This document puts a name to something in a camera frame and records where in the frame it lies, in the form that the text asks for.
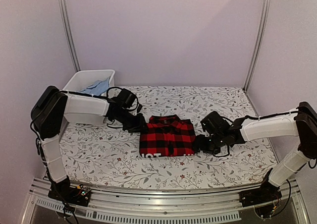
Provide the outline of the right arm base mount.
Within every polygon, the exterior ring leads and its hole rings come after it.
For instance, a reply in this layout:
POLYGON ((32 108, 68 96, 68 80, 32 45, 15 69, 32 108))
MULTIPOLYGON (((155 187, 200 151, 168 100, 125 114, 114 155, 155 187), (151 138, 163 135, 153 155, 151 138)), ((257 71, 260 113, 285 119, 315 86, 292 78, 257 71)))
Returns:
POLYGON ((282 197, 279 187, 275 187, 269 182, 264 182, 260 187, 239 192, 239 202, 243 207, 258 205, 282 197))

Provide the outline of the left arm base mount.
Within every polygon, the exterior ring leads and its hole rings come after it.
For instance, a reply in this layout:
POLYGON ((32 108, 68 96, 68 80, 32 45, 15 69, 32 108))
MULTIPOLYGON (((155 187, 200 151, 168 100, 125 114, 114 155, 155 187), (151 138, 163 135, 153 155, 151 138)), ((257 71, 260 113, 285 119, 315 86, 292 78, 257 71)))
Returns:
POLYGON ((48 197, 68 204, 87 207, 91 198, 91 188, 83 184, 71 186, 68 182, 52 183, 48 197))

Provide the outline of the red black plaid shirt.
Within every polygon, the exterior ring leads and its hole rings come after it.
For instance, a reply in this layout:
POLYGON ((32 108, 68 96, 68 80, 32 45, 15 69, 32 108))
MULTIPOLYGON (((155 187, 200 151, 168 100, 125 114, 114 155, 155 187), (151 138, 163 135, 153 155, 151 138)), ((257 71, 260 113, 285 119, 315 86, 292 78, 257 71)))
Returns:
POLYGON ((177 115, 151 116, 146 126, 139 139, 142 158, 192 156, 199 152, 190 119, 177 115))

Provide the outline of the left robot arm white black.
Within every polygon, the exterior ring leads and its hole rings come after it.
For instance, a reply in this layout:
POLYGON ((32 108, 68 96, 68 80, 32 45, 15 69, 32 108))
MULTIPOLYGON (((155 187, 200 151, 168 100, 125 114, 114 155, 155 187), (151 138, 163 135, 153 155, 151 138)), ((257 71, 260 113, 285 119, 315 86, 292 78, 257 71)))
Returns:
POLYGON ((142 105, 131 91, 120 88, 117 96, 110 97, 75 91, 60 90, 49 86, 31 110, 30 129, 36 135, 38 155, 47 170, 49 180, 55 185, 54 192, 62 201, 70 201, 73 189, 65 172, 59 146, 62 122, 100 125, 104 119, 118 121, 129 133, 146 130, 141 114, 142 105))

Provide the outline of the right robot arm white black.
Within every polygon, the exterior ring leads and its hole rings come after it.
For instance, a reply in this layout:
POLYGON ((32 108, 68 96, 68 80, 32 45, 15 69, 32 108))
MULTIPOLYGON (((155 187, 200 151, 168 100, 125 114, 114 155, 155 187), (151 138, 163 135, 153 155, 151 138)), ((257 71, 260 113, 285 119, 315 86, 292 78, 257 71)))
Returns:
POLYGON ((275 188, 280 187, 290 176, 298 172, 310 160, 317 158, 317 113, 307 102, 289 111, 262 117, 249 115, 238 118, 232 123, 211 112, 201 121, 202 129, 209 136, 198 135, 194 141, 197 151, 216 155, 222 147, 271 137, 297 136, 298 147, 286 155, 272 168, 263 180, 263 186, 256 192, 260 202, 267 202, 275 195, 275 188))

